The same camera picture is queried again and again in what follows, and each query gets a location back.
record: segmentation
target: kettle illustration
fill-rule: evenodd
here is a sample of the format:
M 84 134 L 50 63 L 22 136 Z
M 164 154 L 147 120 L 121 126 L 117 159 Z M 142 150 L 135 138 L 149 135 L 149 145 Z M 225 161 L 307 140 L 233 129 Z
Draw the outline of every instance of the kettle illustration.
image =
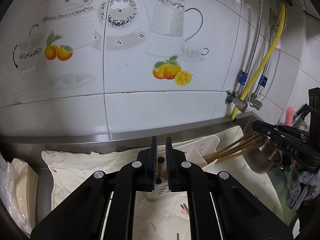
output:
M 184 17 L 185 13 L 190 10 L 199 12 L 201 25 L 193 35 L 184 38 Z M 202 22 L 203 16 L 198 9 L 189 8 L 185 10 L 185 0 L 158 0 L 146 52 L 163 57 L 180 54 L 181 42 L 196 35 L 202 27 Z

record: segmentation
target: pink brush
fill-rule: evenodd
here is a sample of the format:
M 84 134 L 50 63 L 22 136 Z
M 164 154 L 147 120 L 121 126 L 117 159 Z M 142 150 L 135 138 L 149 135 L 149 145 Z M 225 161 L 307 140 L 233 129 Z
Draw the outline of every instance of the pink brush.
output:
M 289 106 L 289 107 L 286 109 L 286 111 L 285 111 L 285 121 L 284 121 L 284 125 L 292 126 L 293 116 L 294 116 L 293 107 L 292 107 L 292 106 Z

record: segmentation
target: green leaf illustration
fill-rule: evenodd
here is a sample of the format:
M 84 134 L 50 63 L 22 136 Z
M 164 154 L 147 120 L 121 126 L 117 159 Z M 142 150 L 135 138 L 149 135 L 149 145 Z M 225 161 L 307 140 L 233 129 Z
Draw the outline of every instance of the green leaf illustration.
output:
M 178 66 L 179 63 L 176 60 L 166 60 L 166 62 L 172 66 Z
M 169 58 L 169 61 L 176 60 L 177 58 L 178 58 L 178 56 L 177 56 L 177 55 L 174 55 L 174 56 L 172 56 L 172 57 Z
M 51 45 L 53 38 L 54 38 L 54 32 L 51 31 L 47 37 L 47 47 Z
M 54 35 L 54 37 L 53 37 L 53 39 L 52 39 L 51 43 L 53 43 L 53 42 L 55 42 L 55 41 L 57 41 L 57 40 L 59 40 L 59 39 L 62 39 L 62 36 L 61 36 L 61 35 L 59 35 L 59 34 Z
M 66 52 L 72 52 L 72 51 L 73 51 L 73 49 L 72 49 L 70 46 L 68 46 L 68 45 L 64 46 L 64 50 L 65 50 Z
M 158 70 L 162 65 L 164 65 L 164 64 L 167 64 L 166 62 L 164 62 L 164 61 L 158 61 L 158 62 L 156 62 L 156 64 L 153 66 L 153 68 L 155 69 L 155 70 Z

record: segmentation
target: yellow gas hose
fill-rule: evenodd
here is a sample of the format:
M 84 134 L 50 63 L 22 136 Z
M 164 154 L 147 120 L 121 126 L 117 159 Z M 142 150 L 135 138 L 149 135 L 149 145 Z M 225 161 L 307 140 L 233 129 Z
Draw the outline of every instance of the yellow gas hose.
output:
M 273 51 L 275 50 L 278 41 L 281 37 L 282 34 L 282 30 L 284 27 L 284 19 L 285 19 L 285 4 L 281 3 L 281 10 L 280 10 L 280 21 L 279 21 L 279 28 L 276 32 L 276 36 L 273 39 L 273 42 L 271 43 L 267 53 L 265 54 L 263 60 L 260 62 L 259 67 L 257 68 L 256 72 L 254 73 L 253 77 L 250 79 L 249 84 L 245 87 L 243 93 L 241 94 L 240 100 L 245 100 L 245 98 L 247 97 L 247 95 L 249 94 L 252 86 L 255 84 L 255 82 L 257 81 L 259 75 L 261 74 L 264 66 L 266 65 L 266 63 L 268 62 L 269 58 L 271 57 Z M 238 108 L 235 107 L 232 111 L 231 114 L 231 118 L 235 119 L 236 115 L 238 113 Z

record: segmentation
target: stack of paper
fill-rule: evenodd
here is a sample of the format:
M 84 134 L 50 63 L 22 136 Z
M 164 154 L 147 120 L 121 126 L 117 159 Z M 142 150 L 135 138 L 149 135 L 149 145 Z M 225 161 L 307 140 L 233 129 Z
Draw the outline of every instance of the stack of paper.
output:
M 20 159 L 8 164 L 6 207 L 19 228 L 29 235 L 36 226 L 38 178 L 28 163 Z

